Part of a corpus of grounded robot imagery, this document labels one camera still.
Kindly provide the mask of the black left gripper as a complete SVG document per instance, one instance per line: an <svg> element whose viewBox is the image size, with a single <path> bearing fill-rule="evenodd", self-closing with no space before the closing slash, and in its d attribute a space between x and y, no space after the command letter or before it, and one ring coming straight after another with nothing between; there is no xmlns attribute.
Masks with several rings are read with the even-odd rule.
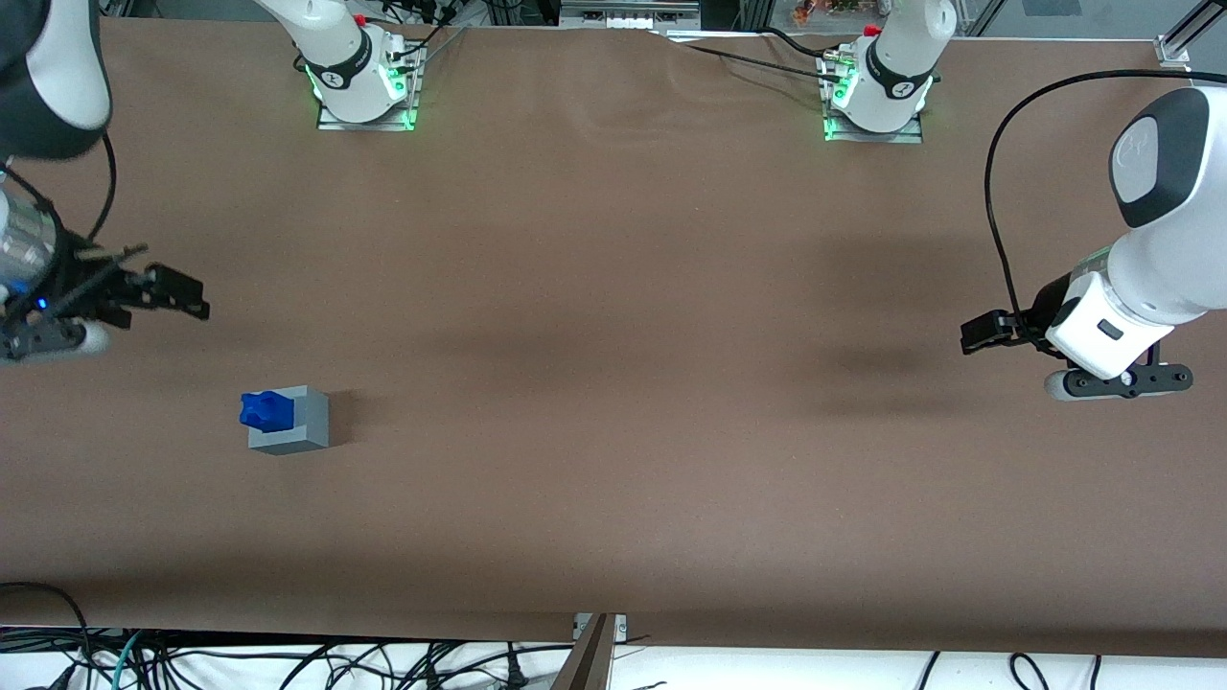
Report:
<svg viewBox="0 0 1227 690"><path fill-rule="evenodd" d="M1048 340L1048 328L1061 309L1071 275L1065 273L1038 290L1029 309L1022 311L1025 338L1040 354L1060 357ZM1012 347L1020 343L1018 327L1012 311L990 309L962 323L962 354L978 354L991 347ZM1191 389L1191 368L1162 361L1161 346L1148 346L1146 359L1136 359L1115 379L1094 379L1082 368L1056 371L1045 379L1045 392L1056 401L1099 401L1099 399L1140 399L1169 397Z"/></svg>

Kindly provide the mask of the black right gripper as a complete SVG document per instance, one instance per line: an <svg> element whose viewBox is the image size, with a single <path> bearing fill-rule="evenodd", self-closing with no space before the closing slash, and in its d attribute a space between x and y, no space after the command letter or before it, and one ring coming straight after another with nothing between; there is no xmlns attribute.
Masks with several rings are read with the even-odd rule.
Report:
<svg viewBox="0 0 1227 690"><path fill-rule="evenodd" d="M102 319L119 327L119 309L182 311L198 320L210 318L202 282L167 265L153 266L153 297L146 273L128 270L126 263L148 252L140 241L110 252L87 241L69 239L50 249L45 241L5 241L5 327L2 363L44 363L59 359L97 357L109 347Z"/></svg>

